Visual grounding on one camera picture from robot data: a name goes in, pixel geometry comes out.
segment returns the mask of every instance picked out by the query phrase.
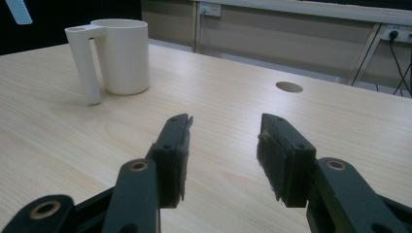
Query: electrical outlet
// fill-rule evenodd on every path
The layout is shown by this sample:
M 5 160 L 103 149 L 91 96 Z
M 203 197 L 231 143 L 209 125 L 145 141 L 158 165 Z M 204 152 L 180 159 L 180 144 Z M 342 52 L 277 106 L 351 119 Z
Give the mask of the electrical outlet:
M 220 17 L 221 16 L 221 5 L 213 3 L 200 3 L 199 13 L 201 15 L 210 17 Z
M 396 42 L 411 43 L 412 44 L 412 26 L 402 26 L 402 25 L 388 25 L 384 34 L 382 35 L 382 40 L 389 41 L 389 34 L 392 31 L 397 31 Z

